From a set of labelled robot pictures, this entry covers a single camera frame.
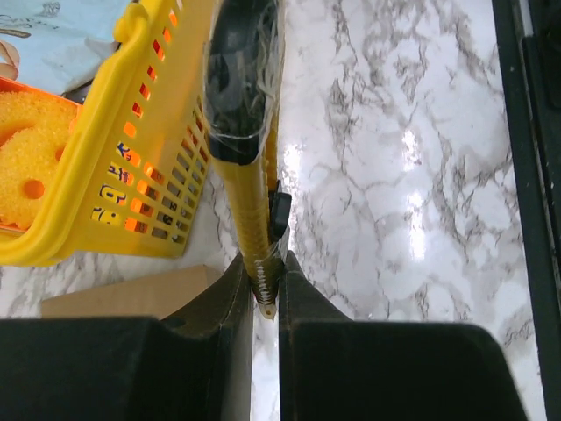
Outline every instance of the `plastic wrap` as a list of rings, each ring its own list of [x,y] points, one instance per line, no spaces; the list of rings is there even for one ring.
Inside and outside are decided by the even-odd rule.
[[[268,199],[277,179],[283,14],[276,0],[224,0],[206,48],[204,76],[209,151],[224,179],[245,268],[266,318],[276,312],[284,261],[269,232]]]

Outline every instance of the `orange sponge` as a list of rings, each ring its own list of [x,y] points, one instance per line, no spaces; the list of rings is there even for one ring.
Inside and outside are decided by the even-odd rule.
[[[76,115],[35,92],[0,93],[0,222],[27,229],[39,211]]]

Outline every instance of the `yellow plastic basket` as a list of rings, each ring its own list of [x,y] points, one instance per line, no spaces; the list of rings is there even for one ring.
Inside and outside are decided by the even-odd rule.
[[[200,94],[216,3],[129,5],[39,214],[27,232],[0,232],[0,265],[183,253],[209,165]]]

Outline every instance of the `white marble countertop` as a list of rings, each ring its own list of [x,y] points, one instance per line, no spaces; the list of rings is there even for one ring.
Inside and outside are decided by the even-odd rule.
[[[545,420],[491,1],[287,8],[279,165],[305,275],[352,318],[488,329],[529,418]],[[203,196],[184,258],[2,268],[0,316],[169,268],[224,268],[236,242],[215,175]],[[275,329],[256,318],[254,420],[279,417]]]

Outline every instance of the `brown cardboard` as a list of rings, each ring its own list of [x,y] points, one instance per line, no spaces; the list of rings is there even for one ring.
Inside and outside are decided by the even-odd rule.
[[[195,266],[48,298],[41,303],[41,312],[43,318],[143,315],[162,319],[219,277],[213,268]]]

